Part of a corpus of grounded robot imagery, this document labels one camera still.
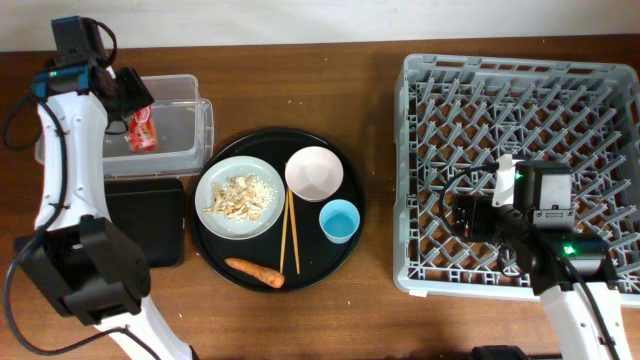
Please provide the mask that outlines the red snack wrapper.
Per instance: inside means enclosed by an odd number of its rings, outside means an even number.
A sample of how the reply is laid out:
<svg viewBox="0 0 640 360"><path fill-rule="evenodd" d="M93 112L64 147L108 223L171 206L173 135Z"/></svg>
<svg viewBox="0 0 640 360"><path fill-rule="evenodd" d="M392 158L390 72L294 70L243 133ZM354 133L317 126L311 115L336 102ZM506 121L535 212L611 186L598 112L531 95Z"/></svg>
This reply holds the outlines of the red snack wrapper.
<svg viewBox="0 0 640 360"><path fill-rule="evenodd" d="M158 140L151 106L144 107L133 114L126 140L132 152L150 152L156 149Z"/></svg>

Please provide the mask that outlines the light blue cup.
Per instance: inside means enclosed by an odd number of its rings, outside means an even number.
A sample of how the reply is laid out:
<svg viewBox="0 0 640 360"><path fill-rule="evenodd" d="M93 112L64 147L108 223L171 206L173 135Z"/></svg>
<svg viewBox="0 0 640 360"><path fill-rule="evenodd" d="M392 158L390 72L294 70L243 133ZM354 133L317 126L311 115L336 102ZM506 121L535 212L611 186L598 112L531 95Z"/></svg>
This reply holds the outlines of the light blue cup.
<svg viewBox="0 0 640 360"><path fill-rule="evenodd" d="M325 237L334 244L348 242L360 226L357 207L344 199L326 203L319 214L319 225Z"/></svg>

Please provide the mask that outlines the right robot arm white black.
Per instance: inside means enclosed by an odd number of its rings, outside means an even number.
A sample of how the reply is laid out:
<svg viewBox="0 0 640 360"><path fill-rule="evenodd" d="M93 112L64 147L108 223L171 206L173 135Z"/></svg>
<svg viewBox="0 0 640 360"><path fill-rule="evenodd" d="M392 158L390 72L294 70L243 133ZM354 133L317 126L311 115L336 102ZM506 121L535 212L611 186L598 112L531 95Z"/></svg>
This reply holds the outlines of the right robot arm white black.
<svg viewBox="0 0 640 360"><path fill-rule="evenodd" d="M494 207L487 196L457 195L453 220L472 240L494 240L513 250L564 359L632 357L608 246L595 233L575 232L570 210Z"/></svg>

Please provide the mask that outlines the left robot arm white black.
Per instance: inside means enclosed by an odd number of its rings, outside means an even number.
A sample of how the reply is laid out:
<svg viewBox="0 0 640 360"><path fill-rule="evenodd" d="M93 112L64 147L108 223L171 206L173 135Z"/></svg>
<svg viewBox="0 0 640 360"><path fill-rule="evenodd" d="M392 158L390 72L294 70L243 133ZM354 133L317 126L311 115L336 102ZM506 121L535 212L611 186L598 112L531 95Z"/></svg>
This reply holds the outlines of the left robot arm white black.
<svg viewBox="0 0 640 360"><path fill-rule="evenodd" d="M111 337L132 359L194 359L150 296L141 248L111 221L103 139L110 122L154 101L137 72L91 66L36 74L27 94L45 142L44 183L31 239L7 271L22 269L54 310Z"/></svg>

